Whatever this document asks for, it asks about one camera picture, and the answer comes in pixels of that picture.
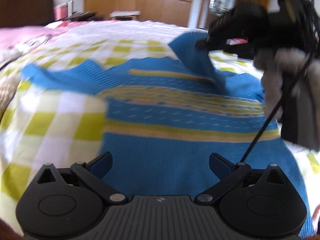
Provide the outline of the gloved right hand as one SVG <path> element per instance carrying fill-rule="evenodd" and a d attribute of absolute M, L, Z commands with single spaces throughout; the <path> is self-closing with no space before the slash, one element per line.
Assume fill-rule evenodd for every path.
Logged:
<path fill-rule="evenodd" d="M 280 100 L 283 92 L 283 74 L 296 75 L 302 70 L 308 57 L 299 49 L 278 49 L 276 53 L 270 50 L 259 51 L 253 60 L 256 69 L 262 70 L 261 85 L 264 89 L 265 115 L 269 116 Z M 319 125 L 319 59 L 311 61 L 306 73 L 307 85 L 315 105 L 315 124 Z"/>

